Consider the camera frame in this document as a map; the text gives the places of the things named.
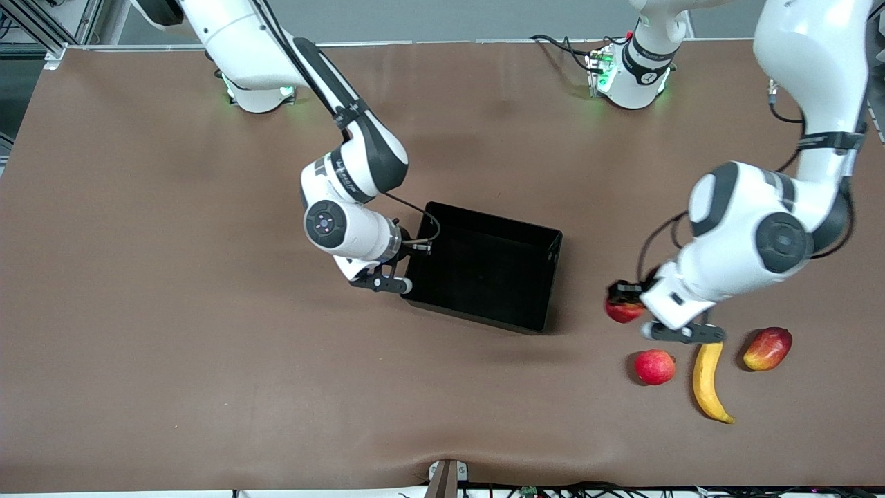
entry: brown table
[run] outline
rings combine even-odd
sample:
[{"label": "brown table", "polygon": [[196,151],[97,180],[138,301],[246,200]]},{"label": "brown table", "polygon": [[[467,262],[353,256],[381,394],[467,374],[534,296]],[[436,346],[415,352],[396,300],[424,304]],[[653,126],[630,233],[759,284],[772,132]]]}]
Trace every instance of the brown table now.
[{"label": "brown table", "polygon": [[[408,149],[396,193],[565,232],[554,333],[350,288],[300,228],[298,173],[337,137],[309,92],[248,115],[202,53],[68,51],[0,181],[0,491],[404,486],[443,457],[506,483],[883,483],[874,136],[844,251],[717,309],[724,425],[692,402],[695,349],[646,341],[602,299],[702,173],[791,153],[749,43],[687,43],[639,112],[588,99],[565,54],[531,44],[328,54]],[[738,368],[770,325],[794,333],[787,360]],[[629,378],[651,347],[676,356],[674,381]]]}]

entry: black rectangular tray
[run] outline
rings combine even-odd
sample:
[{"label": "black rectangular tray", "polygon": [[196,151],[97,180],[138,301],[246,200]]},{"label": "black rectangular tray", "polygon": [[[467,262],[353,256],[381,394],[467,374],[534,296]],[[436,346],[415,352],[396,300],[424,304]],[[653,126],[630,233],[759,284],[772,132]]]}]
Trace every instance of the black rectangular tray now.
[{"label": "black rectangular tray", "polygon": [[[430,254],[410,258],[412,291],[403,299],[511,331],[544,332],[562,232],[438,202],[425,210],[442,231]],[[416,238],[435,232],[425,215]]]}]

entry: red apple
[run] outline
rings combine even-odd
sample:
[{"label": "red apple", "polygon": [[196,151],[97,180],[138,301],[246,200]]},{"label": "red apple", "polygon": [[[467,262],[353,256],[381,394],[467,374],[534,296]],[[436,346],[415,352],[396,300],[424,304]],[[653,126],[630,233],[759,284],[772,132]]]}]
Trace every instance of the red apple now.
[{"label": "red apple", "polygon": [[771,370],[781,364],[793,346],[793,336],[787,329],[768,327],[756,334],[747,352],[743,354],[743,362],[750,370],[757,372]]},{"label": "red apple", "polygon": [[673,357],[662,349],[643,351],[633,361],[636,375],[649,385],[660,385],[673,378],[676,363]]},{"label": "red apple", "polygon": [[645,306],[640,303],[619,302],[613,303],[605,300],[605,313],[617,323],[633,322],[645,312]]}]

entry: white robotic arm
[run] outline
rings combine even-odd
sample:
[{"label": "white robotic arm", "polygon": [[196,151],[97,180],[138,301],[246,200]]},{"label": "white robotic arm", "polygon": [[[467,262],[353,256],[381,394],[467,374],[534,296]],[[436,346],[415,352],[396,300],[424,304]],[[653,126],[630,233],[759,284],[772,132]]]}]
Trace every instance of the white robotic arm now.
[{"label": "white robotic arm", "polygon": [[282,29],[264,0],[131,1],[155,25],[189,20],[245,111],[272,111],[298,88],[317,94],[344,142],[302,171],[304,230],[314,245],[335,257],[351,284],[410,291],[408,280],[392,271],[385,276],[379,266],[395,266],[414,249],[414,241],[404,241],[405,230],[364,206],[403,182],[408,157],[326,55]]},{"label": "white robotic arm", "polygon": [[691,9],[727,4],[731,0],[628,0],[639,12],[627,39],[605,46],[595,66],[596,91],[614,104],[639,109],[664,91],[671,62],[688,34]]},{"label": "white robotic arm", "polygon": [[872,0],[768,0],[753,44],[762,68],[804,116],[796,179],[739,162],[705,175],[689,201],[694,239],[655,273],[641,300],[649,338],[716,342],[692,323],[737,294],[795,275],[853,216],[850,176],[865,131],[866,15]]}]

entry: banana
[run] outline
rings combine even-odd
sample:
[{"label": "banana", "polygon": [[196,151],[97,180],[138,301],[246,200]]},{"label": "banana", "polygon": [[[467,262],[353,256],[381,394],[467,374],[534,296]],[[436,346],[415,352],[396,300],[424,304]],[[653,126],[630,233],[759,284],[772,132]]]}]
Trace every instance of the banana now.
[{"label": "banana", "polygon": [[697,350],[695,372],[691,377],[697,404],[709,418],[733,424],[735,418],[726,413],[716,394],[716,364],[722,354],[722,343],[702,344]]}]

